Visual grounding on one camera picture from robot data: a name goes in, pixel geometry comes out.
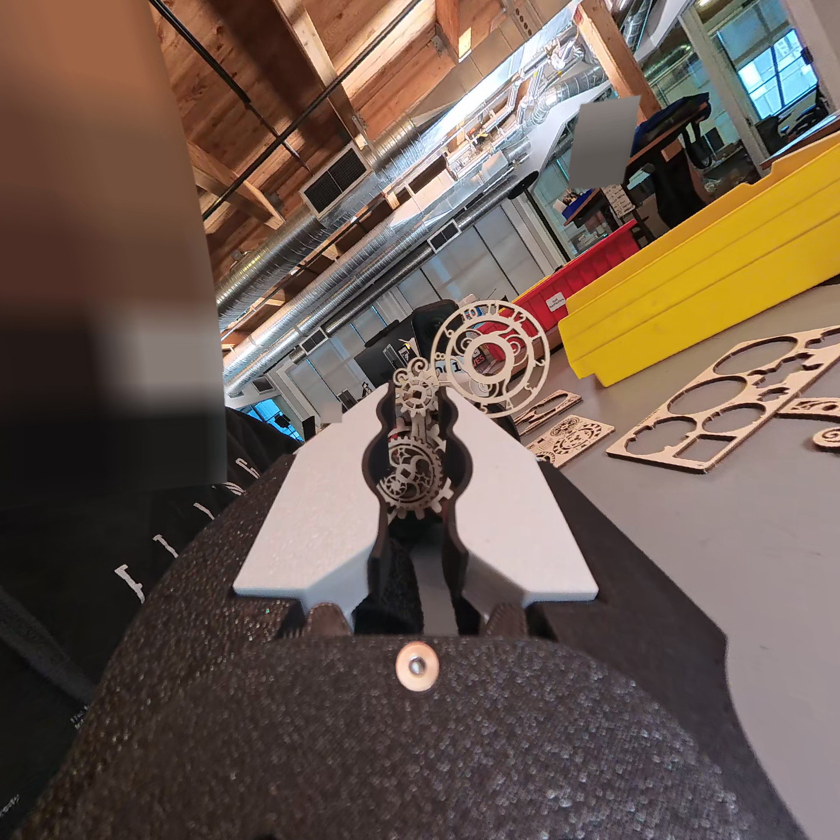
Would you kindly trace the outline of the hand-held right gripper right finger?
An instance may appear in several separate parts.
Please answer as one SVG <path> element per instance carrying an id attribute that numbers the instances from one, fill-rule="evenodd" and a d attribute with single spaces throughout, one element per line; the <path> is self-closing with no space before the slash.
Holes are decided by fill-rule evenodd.
<path id="1" fill-rule="evenodd" d="M 483 620 L 502 604 L 592 602 L 598 586 L 542 467 L 492 419 L 459 394 L 441 395 L 447 457 L 464 456 L 464 475 L 446 470 L 455 592 Z"/>

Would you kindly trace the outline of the wooden gear and dial assembly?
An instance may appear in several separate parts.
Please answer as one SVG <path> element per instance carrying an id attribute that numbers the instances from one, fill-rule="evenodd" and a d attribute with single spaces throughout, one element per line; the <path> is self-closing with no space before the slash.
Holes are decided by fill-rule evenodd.
<path id="1" fill-rule="evenodd" d="M 388 437 L 390 467 L 378 486 L 388 521 L 441 514 L 453 496 L 445 467 L 442 388 L 492 419 L 509 419 L 534 401 L 549 366 L 547 335 L 526 309 L 499 300 L 458 305 L 434 339 L 432 364 L 417 354 L 395 371 L 430 371 L 438 389 L 437 409 L 425 416 L 411 418 L 395 401 L 395 426 Z"/>

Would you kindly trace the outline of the grey desk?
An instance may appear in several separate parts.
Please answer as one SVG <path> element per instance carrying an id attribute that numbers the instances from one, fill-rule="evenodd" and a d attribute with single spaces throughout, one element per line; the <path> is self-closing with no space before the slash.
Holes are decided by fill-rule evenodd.
<path id="1" fill-rule="evenodd" d="M 563 468 L 728 636 L 741 723 L 810 838 L 838 838 L 838 456 L 773 418 L 706 475 L 606 456 Z"/>

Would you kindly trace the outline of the wooden puzzle sheet with cutouts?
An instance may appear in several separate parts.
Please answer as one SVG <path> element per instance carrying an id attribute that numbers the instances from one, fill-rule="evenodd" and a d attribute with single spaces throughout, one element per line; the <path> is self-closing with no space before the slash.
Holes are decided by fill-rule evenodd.
<path id="1" fill-rule="evenodd" d="M 522 437 L 529 434 L 563 412 L 571 409 L 580 401 L 580 395 L 558 390 L 534 402 L 527 411 L 514 418 L 518 435 Z"/>

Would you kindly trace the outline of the red plastic bin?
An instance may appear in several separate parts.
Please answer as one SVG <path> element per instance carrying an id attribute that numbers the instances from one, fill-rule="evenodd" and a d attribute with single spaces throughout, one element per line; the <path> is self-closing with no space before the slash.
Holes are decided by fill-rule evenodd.
<path id="1" fill-rule="evenodd" d="M 551 350 L 561 343 L 558 324 L 568 313 L 567 300 L 639 251 L 636 226 L 635 221 L 621 226 L 514 301 L 539 321 Z"/>

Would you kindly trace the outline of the silver air duct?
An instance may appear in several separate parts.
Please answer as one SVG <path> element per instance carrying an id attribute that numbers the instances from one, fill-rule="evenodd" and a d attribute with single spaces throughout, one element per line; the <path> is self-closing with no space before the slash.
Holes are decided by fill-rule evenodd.
<path id="1" fill-rule="evenodd" d="M 309 257 L 406 169 L 422 160 L 426 155 L 423 132 L 423 128 L 408 117 L 394 122 L 372 145 L 372 172 L 346 193 L 323 219 L 317 219 L 308 205 L 302 204 L 262 246 L 242 258 L 216 288 L 220 329 L 227 329 L 241 318 L 292 268 Z"/>
<path id="2" fill-rule="evenodd" d="M 253 331 L 224 361 L 224 391 L 238 394 L 247 382 L 277 362 L 333 311 L 340 309 L 391 264 L 412 252 L 446 224 L 470 198 L 469 185 L 454 187 L 426 213 L 379 224 L 288 304 Z"/>

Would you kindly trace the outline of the slotted yellow plastic bin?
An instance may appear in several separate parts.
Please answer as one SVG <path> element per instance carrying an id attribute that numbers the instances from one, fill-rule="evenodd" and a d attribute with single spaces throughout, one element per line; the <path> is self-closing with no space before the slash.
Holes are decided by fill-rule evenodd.
<path id="1" fill-rule="evenodd" d="M 839 272 L 838 134 L 775 162 L 567 300 L 571 369 L 611 385 Z"/>

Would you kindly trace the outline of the person's black hoodie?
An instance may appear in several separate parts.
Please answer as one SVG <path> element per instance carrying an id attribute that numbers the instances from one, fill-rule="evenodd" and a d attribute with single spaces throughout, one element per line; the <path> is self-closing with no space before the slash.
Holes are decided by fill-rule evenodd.
<path id="1" fill-rule="evenodd" d="M 226 411 L 227 480 L 2 511 L 1 583 L 97 684 L 164 572 L 299 436 Z M 12 835 L 57 772 L 87 711 L 2 642 L 1 833 Z"/>

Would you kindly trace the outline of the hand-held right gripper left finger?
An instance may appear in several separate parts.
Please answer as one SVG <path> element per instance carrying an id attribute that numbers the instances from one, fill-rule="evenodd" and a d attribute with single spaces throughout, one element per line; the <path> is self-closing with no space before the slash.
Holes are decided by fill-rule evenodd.
<path id="1" fill-rule="evenodd" d="M 238 595 L 290 597 L 304 612 L 338 606 L 348 620 L 387 579 L 386 505 L 394 385 L 300 448 L 234 581 Z"/>

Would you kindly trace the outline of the black screen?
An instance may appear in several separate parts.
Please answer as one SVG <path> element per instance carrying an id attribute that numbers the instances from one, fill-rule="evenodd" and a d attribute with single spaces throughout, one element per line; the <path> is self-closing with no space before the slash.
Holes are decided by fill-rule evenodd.
<path id="1" fill-rule="evenodd" d="M 372 389 L 390 382 L 394 372 L 406 367 L 417 356 L 411 319 L 394 322 L 384 328 L 354 358 Z"/>

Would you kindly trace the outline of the ceiling vent grille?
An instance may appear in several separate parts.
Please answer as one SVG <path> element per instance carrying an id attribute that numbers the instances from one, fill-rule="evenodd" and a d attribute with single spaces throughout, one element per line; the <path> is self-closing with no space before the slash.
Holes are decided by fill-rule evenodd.
<path id="1" fill-rule="evenodd" d="M 299 191 L 303 203 L 315 218 L 323 219 L 372 172 L 374 160 L 371 147 L 361 150 L 349 142 L 304 183 Z"/>

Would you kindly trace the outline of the ornate wooden leaf piece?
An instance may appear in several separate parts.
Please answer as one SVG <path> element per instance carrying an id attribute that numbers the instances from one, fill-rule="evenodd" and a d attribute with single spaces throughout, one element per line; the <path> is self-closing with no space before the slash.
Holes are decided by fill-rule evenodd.
<path id="1" fill-rule="evenodd" d="M 812 441 L 816 448 L 823 451 L 839 451 L 839 398 L 813 397 L 799 398 L 787 403 L 777 410 L 777 417 L 793 419 L 812 419 L 816 421 L 831 421 L 834 425 L 824 428 L 813 435 Z"/>

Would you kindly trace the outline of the wooden puzzle frame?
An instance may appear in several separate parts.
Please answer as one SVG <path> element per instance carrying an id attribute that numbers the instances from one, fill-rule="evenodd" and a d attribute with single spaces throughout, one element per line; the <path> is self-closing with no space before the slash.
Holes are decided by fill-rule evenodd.
<path id="1" fill-rule="evenodd" d="M 737 344 L 606 451 L 704 474 L 838 361 L 839 327 Z"/>

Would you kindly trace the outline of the wooden puzzle sheet with gears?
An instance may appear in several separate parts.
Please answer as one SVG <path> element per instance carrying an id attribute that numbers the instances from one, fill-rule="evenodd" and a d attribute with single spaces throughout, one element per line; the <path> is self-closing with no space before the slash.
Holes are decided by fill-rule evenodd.
<path id="1" fill-rule="evenodd" d="M 527 449 L 537 459 L 547 461 L 559 468 L 612 432 L 614 432 L 612 425 L 570 415 L 531 442 Z"/>

